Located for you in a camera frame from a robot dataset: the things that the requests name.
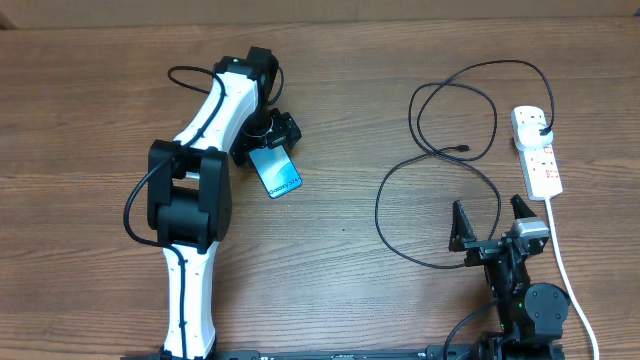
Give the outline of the blue Samsung Galaxy smartphone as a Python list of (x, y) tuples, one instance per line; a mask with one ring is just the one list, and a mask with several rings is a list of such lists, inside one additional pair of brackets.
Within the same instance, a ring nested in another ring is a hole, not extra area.
[(271, 199), (281, 197), (302, 184), (302, 178), (283, 146), (255, 149), (249, 157)]

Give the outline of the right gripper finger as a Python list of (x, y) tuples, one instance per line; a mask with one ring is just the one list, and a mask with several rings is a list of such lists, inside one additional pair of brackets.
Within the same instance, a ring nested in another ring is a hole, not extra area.
[(536, 213), (533, 212), (519, 194), (511, 197), (510, 203), (516, 219), (533, 218)]
[(476, 236), (462, 204), (456, 200), (452, 204), (452, 227), (448, 249), (452, 252), (462, 252), (468, 243), (475, 242)]

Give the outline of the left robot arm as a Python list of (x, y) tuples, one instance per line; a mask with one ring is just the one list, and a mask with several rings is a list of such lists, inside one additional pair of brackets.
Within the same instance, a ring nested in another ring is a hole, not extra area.
[(293, 117), (274, 104), (284, 74), (271, 50), (252, 47), (207, 70), (212, 83), (189, 125), (171, 141), (155, 141), (148, 171), (147, 222), (168, 269), (169, 325), (158, 359), (212, 359), (216, 251), (231, 222), (230, 167), (256, 170), (276, 199), (303, 180), (288, 152), (301, 139)]

